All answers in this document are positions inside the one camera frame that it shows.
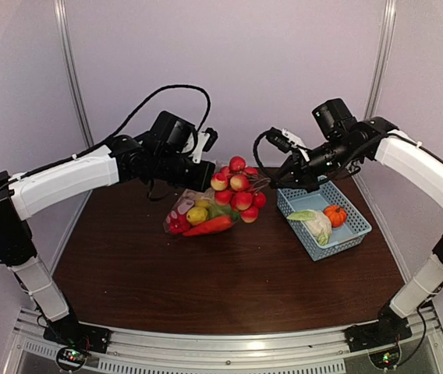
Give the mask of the yellow toy pear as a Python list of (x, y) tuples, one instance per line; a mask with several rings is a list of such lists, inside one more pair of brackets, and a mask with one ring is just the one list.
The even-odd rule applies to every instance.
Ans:
[(187, 214), (186, 219), (192, 226), (198, 226), (210, 218), (208, 209), (193, 207), (191, 208)]

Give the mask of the yellow toy bell pepper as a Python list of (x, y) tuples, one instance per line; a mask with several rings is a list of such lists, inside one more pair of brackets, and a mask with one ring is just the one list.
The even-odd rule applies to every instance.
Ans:
[(210, 206), (211, 206), (211, 203), (208, 199), (197, 199), (195, 201), (195, 207), (208, 209)]

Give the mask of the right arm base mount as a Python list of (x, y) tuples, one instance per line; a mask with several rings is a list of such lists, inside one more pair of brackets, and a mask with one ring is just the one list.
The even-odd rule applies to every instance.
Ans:
[(384, 371), (394, 369), (401, 362), (400, 343), (412, 336), (408, 320), (390, 323), (386, 320), (352, 325), (345, 331), (350, 352), (367, 351), (370, 363)]

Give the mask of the red toy bell pepper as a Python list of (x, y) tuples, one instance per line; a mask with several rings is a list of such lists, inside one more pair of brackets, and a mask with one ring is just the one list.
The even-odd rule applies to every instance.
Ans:
[(180, 235), (183, 232), (191, 229), (190, 222), (186, 219), (186, 215), (180, 215), (178, 217), (169, 217), (167, 219), (168, 229), (173, 235)]

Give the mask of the toy cabbage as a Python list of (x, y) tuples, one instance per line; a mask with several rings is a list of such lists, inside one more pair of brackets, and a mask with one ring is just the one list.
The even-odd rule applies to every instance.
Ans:
[(329, 243), (332, 226), (330, 220), (322, 211), (301, 210), (293, 212), (287, 216), (287, 220), (303, 222), (319, 245), (327, 245)]

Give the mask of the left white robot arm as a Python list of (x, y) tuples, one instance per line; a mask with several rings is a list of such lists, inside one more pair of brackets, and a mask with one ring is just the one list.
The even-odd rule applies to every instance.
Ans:
[(81, 155), (42, 171), (0, 173), (0, 260), (25, 286), (55, 335), (68, 346), (84, 338), (71, 319), (69, 303), (53, 281), (32, 242), (27, 220), (66, 199), (139, 179), (162, 180), (174, 187), (206, 191), (214, 163), (202, 160), (216, 142), (212, 128), (200, 131), (190, 122), (162, 111), (151, 129), (138, 136), (115, 135)]

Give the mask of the green toy apple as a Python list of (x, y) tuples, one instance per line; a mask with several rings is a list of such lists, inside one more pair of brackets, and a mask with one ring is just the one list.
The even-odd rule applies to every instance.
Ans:
[(209, 218), (215, 219), (220, 216), (230, 216), (231, 220), (236, 222), (240, 218), (238, 211), (235, 211), (230, 205), (219, 206), (218, 204), (211, 204), (208, 208)]

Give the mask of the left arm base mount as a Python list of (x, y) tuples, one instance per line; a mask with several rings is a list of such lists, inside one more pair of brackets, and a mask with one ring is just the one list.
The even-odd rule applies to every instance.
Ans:
[(55, 363), (63, 371), (72, 373), (82, 369), (92, 353), (104, 354), (111, 337), (109, 328), (81, 323), (72, 308), (60, 320), (51, 321), (44, 313), (43, 338), (62, 346), (55, 354)]

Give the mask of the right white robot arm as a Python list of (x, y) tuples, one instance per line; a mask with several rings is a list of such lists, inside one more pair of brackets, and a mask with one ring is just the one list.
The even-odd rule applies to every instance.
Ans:
[[(316, 107), (315, 118), (326, 141), (310, 150), (296, 135), (270, 128), (263, 133), (287, 159), (270, 175), (274, 188), (314, 192), (348, 166), (364, 160), (398, 172), (443, 209), (443, 161), (410, 139), (388, 120), (357, 120), (344, 101), (335, 98)], [(387, 344), (401, 336), (407, 317), (443, 287), (443, 235), (424, 265), (379, 311), (376, 323), (357, 328), (362, 338)]]

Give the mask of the orange toy carrot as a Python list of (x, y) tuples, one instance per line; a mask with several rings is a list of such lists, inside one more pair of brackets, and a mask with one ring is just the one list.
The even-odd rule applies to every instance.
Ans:
[(203, 235), (212, 235), (226, 231), (233, 226), (232, 218), (228, 215), (219, 216), (212, 220), (206, 221), (183, 232), (184, 237), (194, 237)]

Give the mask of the clear polka dot zip bag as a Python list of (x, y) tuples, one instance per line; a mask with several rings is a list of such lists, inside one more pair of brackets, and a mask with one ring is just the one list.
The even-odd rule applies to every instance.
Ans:
[(193, 237), (232, 228), (241, 221), (236, 200), (248, 191), (252, 172), (241, 157), (225, 166), (211, 166), (180, 194), (163, 222), (165, 233)]

